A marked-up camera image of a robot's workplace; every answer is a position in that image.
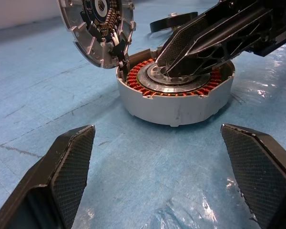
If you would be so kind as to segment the silver lid with circuit board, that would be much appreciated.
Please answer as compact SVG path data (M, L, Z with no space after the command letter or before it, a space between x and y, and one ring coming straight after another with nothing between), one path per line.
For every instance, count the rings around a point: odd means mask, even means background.
M136 29L132 0L57 0L74 44L93 65L111 69L128 61Z

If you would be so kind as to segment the blue table cover sheet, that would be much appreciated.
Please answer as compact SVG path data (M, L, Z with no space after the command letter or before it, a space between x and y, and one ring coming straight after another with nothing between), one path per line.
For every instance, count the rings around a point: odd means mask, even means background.
M220 128L249 127L286 150L286 44L233 62L227 105L204 122L170 127L131 116L115 71L91 65L61 18L0 30L0 208L57 136L94 125L74 229L260 229Z

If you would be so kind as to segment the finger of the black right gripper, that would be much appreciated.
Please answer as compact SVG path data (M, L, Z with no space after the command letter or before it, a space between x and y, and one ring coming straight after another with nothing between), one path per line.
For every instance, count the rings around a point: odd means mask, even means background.
M265 57L286 43L286 9L209 9L166 42L166 74L199 75L242 52Z
M203 72L238 56L260 39L271 12L259 0L221 0L177 29L155 63L167 72Z

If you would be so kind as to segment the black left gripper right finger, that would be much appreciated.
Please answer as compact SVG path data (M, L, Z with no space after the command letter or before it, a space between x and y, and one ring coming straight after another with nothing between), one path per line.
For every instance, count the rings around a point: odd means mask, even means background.
M233 173L261 229L286 229L286 150L254 129L221 127Z

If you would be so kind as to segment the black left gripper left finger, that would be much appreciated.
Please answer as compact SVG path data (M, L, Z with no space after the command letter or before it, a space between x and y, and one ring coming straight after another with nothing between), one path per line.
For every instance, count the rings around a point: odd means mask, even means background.
M0 209L0 229L71 229L92 154L95 127L58 136Z

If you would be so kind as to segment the black spoked rotor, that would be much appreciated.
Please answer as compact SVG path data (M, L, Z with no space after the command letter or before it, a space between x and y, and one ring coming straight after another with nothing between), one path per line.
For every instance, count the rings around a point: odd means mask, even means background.
M178 27L186 24L198 16L198 12L190 12L185 14L171 13L167 18L163 18L150 23L151 33L163 31L167 29L176 30Z

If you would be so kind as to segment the grey round motor housing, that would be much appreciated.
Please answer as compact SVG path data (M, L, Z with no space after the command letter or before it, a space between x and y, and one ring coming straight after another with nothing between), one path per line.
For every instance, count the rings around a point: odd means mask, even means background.
M196 79L168 78L154 63L156 51L145 50L116 68L125 109L147 122L178 127L202 122L223 108L235 76L231 61Z

